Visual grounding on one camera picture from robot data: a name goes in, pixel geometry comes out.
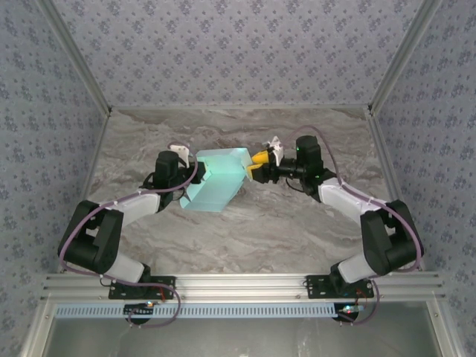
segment wall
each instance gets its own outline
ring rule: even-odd
[[[425,261],[476,356],[476,4],[444,0],[379,113]]]
[[[0,1],[0,356],[16,356],[103,116],[34,1]]]
[[[55,0],[112,106],[369,103],[420,0]]]

